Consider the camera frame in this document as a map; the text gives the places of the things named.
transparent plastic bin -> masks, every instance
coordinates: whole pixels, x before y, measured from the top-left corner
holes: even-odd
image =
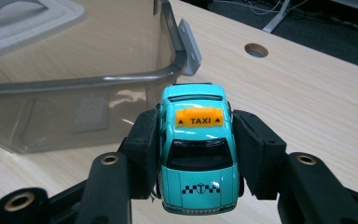
[[[181,75],[186,49],[168,1],[76,2],[85,8],[80,21],[0,51],[6,150],[121,142]]]

wooden table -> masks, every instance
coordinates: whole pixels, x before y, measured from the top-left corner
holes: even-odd
[[[322,159],[341,183],[358,191],[358,66],[277,36],[172,0],[176,20],[191,25],[203,56],[193,77],[179,82],[222,85],[232,108],[257,114],[288,147]],[[244,50],[268,50],[256,58]],[[118,145],[15,155],[0,148],[0,198],[40,187],[52,196],[87,178],[98,155]],[[185,217],[166,213],[160,201],[132,201],[133,223],[280,223],[276,202],[249,191],[229,213]]]

car hood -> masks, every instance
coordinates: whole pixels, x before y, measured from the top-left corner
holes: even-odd
[[[218,209],[235,204],[238,174],[233,167],[208,172],[162,169],[162,197],[166,205],[182,210]]]

taxi sign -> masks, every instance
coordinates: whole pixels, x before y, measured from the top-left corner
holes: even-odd
[[[177,127],[212,127],[223,125],[223,110],[213,107],[190,107],[176,111]]]

toy car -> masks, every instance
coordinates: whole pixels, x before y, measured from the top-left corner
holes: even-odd
[[[159,106],[158,194],[163,207],[182,215],[235,208],[243,194],[231,111],[222,87],[178,84]]]

